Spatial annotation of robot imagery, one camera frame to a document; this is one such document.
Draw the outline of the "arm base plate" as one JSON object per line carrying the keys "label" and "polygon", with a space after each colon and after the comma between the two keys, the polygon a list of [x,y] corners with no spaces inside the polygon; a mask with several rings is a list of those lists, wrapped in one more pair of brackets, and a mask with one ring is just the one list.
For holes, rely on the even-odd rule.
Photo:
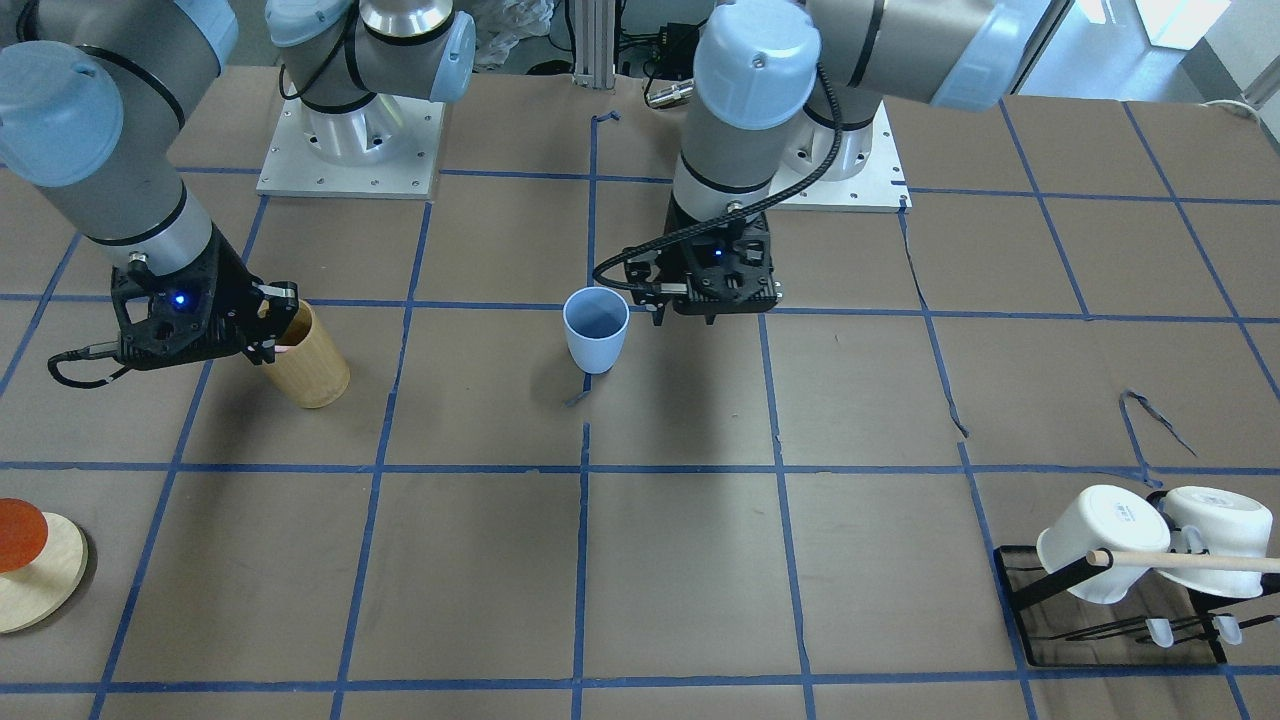
{"label": "arm base plate", "polygon": [[401,199],[434,195],[448,106],[385,94],[343,114],[285,101],[257,191],[266,196]]}
{"label": "arm base plate", "polygon": [[[829,151],[833,131],[803,109],[788,123],[788,142],[769,193],[799,183]],[[913,206],[884,104],[870,124],[842,132],[840,154],[813,184],[781,204],[808,211],[908,211]]]}

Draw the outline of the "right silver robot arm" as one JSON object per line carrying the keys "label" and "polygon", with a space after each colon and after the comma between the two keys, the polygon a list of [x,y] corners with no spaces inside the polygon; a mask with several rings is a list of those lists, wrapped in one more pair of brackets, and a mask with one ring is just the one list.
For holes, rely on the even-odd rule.
{"label": "right silver robot arm", "polygon": [[[260,186],[276,195],[430,191],[443,106],[474,70],[452,1],[270,1],[284,106]],[[115,340],[47,360],[119,373],[236,354],[270,364],[300,318],[292,282],[255,275],[168,150],[238,37],[227,1],[27,1],[3,50],[3,163],[111,264]]]}

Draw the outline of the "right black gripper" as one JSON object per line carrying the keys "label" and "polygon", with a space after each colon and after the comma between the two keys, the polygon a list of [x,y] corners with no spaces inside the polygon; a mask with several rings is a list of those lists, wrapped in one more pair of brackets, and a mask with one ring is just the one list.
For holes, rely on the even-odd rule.
{"label": "right black gripper", "polygon": [[264,284],[221,234],[182,269],[159,270],[155,251],[131,249],[111,272],[119,364],[147,372],[234,354],[275,363],[300,310],[296,283]]}

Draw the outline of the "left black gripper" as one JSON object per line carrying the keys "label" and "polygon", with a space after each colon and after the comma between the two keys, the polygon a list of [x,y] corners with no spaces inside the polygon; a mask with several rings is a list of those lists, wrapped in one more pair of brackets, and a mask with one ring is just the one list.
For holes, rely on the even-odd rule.
{"label": "left black gripper", "polygon": [[632,299],[655,307],[655,325],[662,324],[667,307],[701,315],[708,325],[721,314],[767,313],[782,299],[773,270],[771,228],[763,213],[625,263],[626,281],[646,286],[634,291]]}

